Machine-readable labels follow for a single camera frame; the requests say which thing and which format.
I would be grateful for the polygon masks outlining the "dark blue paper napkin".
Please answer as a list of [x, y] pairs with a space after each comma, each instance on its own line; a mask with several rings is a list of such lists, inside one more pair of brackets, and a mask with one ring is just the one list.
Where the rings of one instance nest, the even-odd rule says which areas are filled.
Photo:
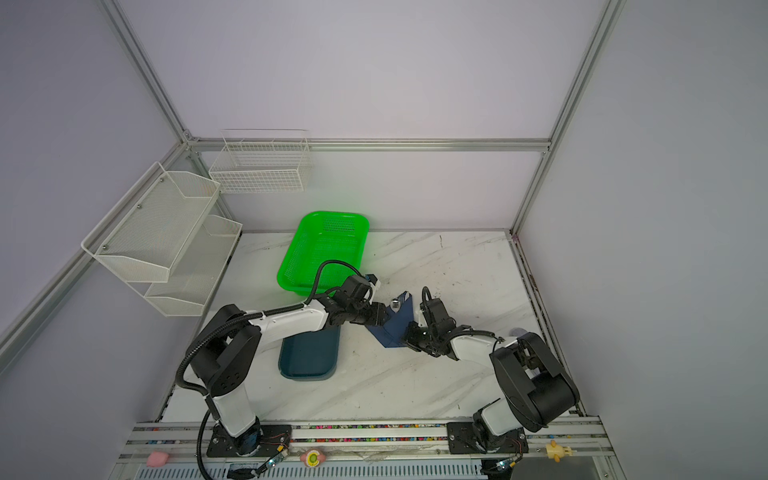
[[415, 310], [413, 297], [410, 292], [403, 292], [399, 296], [402, 306], [398, 311], [393, 311], [390, 307], [391, 299], [387, 304], [387, 310], [390, 315], [389, 321], [381, 327], [369, 327], [366, 329], [384, 348], [403, 348], [401, 343], [402, 336], [409, 322], [415, 321]]

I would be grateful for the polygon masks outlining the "dark teal plastic tray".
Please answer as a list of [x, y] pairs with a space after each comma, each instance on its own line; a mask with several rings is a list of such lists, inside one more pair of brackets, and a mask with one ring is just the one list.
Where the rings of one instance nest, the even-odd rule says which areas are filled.
[[282, 341], [278, 358], [280, 374], [293, 381], [322, 381], [336, 371], [340, 327], [306, 332]]

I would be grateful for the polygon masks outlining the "green plastic perforated basket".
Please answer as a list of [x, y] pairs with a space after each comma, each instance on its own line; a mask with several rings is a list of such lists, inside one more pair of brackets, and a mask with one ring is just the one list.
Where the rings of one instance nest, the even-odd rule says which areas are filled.
[[278, 285], [306, 297], [323, 262], [339, 260], [360, 269], [369, 228], [361, 214], [316, 211], [305, 215], [279, 267]]

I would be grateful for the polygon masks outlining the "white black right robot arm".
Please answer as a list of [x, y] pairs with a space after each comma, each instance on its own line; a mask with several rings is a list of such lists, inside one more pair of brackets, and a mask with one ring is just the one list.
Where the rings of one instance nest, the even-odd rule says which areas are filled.
[[490, 332], [469, 326], [437, 332], [411, 323], [404, 344], [432, 357], [446, 356], [493, 371], [497, 397], [473, 414], [469, 446], [481, 453], [495, 453], [509, 434], [538, 432], [576, 406], [580, 392], [565, 367], [544, 340], [525, 332], [506, 343]]

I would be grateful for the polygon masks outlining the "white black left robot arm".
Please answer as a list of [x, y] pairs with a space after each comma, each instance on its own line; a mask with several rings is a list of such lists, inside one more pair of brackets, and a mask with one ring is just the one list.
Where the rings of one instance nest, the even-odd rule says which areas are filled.
[[243, 383], [259, 346], [327, 326], [378, 327], [389, 319], [385, 304], [340, 293], [266, 311], [226, 305], [189, 345], [174, 382], [200, 394], [228, 442], [250, 454], [258, 448], [261, 427]]

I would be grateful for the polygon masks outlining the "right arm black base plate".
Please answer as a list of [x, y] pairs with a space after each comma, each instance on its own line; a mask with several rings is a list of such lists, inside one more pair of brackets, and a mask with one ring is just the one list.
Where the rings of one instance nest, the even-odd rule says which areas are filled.
[[479, 422], [449, 422], [446, 425], [451, 454], [526, 454], [528, 441], [522, 428], [496, 435]]

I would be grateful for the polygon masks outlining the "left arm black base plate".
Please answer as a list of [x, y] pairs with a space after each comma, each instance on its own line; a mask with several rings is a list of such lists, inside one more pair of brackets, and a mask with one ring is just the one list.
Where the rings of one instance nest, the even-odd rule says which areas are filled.
[[231, 436], [220, 424], [212, 429], [206, 456], [208, 458], [270, 458], [280, 448], [287, 450], [292, 437], [288, 424], [254, 425], [239, 437]]

